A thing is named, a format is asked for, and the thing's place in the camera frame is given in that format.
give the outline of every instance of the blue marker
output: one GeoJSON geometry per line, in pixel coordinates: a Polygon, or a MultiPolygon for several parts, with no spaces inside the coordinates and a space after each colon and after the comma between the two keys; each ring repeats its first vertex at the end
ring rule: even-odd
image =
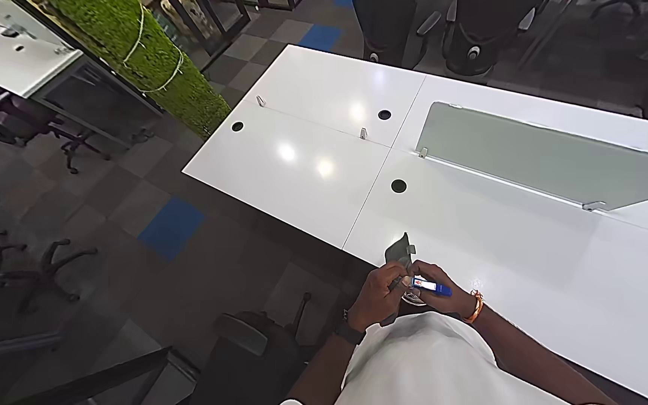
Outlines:
{"type": "Polygon", "coordinates": [[[437,296],[443,296],[443,297],[451,297],[452,296],[452,290],[445,286],[444,284],[438,284],[436,282],[431,282],[427,281],[424,279],[424,277],[421,276],[414,276],[414,280],[412,281],[412,287],[417,287],[422,290],[429,290],[432,293],[437,294],[437,296]]]}

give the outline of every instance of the white rope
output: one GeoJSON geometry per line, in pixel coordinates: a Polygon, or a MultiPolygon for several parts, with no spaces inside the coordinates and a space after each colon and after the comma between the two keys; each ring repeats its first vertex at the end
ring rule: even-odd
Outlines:
{"type": "Polygon", "coordinates": [[[182,67],[182,62],[184,62],[184,60],[185,60],[185,56],[182,53],[182,50],[179,49],[179,62],[176,64],[176,69],[174,69],[174,73],[171,74],[171,77],[164,84],[159,86],[158,88],[155,88],[154,90],[142,90],[141,92],[142,93],[158,92],[159,90],[163,89],[164,87],[167,87],[167,84],[169,84],[169,82],[174,80],[174,78],[176,77],[176,74],[182,72],[181,70],[179,70],[179,68],[182,67]]]}
{"type": "MultiPolygon", "coordinates": [[[[145,16],[144,5],[139,3],[139,7],[140,7],[141,12],[142,12],[142,17],[139,20],[139,36],[137,36],[137,42],[134,42],[134,45],[132,46],[132,49],[127,54],[127,57],[124,58],[124,62],[123,62],[124,66],[127,65],[127,60],[129,60],[129,58],[131,58],[132,54],[134,53],[134,51],[137,49],[137,47],[139,45],[141,45],[142,48],[146,49],[146,46],[144,46],[144,44],[141,42],[142,33],[144,32],[144,16],[145,16]]],[[[171,74],[171,77],[167,81],[165,81],[164,84],[162,84],[158,88],[155,88],[154,90],[142,90],[142,89],[139,89],[140,92],[142,92],[142,93],[158,92],[159,90],[164,89],[165,87],[167,87],[167,84],[171,83],[171,81],[174,80],[177,73],[182,72],[182,70],[180,68],[182,67],[182,63],[185,60],[185,56],[184,56],[184,53],[182,52],[182,50],[179,49],[179,47],[176,47],[176,50],[179,51],[179,61],[177,62],[176,69],[174,69],[174,72],[171,74]]]]}
{"type": "Polygon", "coordinates": [[[139,3],[139,7],[141,8],[142,12],[142,17],[139,20],[139,36],[137,37],[137,42],[134,42],[134,45],[132,46],[131,51],[127,54],[127,57],[124,58],[124,65],[126,66],[127,60],[131,57],[132,53],[134,53],[134,50],[141,44],[141,46],[144,46],[144,44],[141,43],[142,40],[142,32],[144,32],[144,5],[139,3]]]}

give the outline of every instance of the white shirt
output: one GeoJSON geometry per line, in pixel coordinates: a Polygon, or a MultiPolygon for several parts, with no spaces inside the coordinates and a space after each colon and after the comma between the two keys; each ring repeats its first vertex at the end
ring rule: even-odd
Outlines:
{"type": "MultiPolygon", "coordinates": [[[[497,367],[477,331],[436,312],[372,325],[346,369],[336,405],[565,405],[497,367]]],[[[282,405],[300,405],[285,400],[282,405]]]]}

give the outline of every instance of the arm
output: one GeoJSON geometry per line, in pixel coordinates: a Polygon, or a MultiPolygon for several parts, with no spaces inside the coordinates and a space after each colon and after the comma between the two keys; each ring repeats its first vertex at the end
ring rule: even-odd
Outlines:
{"type": "Polygon", "coordinates": [[[289,391],[304,405],[331,405],[341,393],[341,382],[356,346],[331,335],[289,391]]]}
{"type": "MultiPolygon", "coordinates": [[[[390,262],[366,276],[359,297],[348,311],[347,323],[358,332],[383,320],[399,308],[407,287],[402,282],[389,291],[395,278],[407,275],[399,262],[390,262]]],[[[304,405],[332,405],[341,393],[341,382],[355,345],[337,335],[329,336],[299,380],[289,391],[289,398],[304,405]]]]}
{"type": "MultiPolygon", "coordinates": [[[[440,312],[457,312],[467,318],[472,316],[477,305],[476,298],[456,285],[441,268],[417,260],[412,270],[415,274],[445,284],[452,290],[451,298],[422,290],[419,298],[424,302],[440,312]]],[[[511,375],[570,404],[617,405],[557,355],[488,306],[484,305],[472,325],[491,347],[499,367],[511,375]]]]}

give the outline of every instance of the white table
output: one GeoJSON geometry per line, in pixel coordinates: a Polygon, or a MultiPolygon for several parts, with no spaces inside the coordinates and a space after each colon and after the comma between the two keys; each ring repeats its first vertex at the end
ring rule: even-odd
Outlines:
{"type": "Polygon", "coordinates": [[[647,151],[648,122],[419,78],[290,45],[184,172],[375,265],[407,231],[415,258],[480,289],[555,353],[648,397],[648,229],[413,152],[435,101],[647,151]],[[375,72],[391,86],[373,91],[375,72]],[[351,95],[363,116],[346,114],[351,95]],[[404,117],[393,141],[379,108],[404,117]],[[361,122],[377,128],[367,140],[361,122]],[[405,192],[392,191],[396,179],[405,192]]]}
{"type": "Polygon", "coordinates": [[[0,35],[0,87],[27,98],[81,55],[82,51],[65,50],[61,45],[26,35],[0,35]]]}

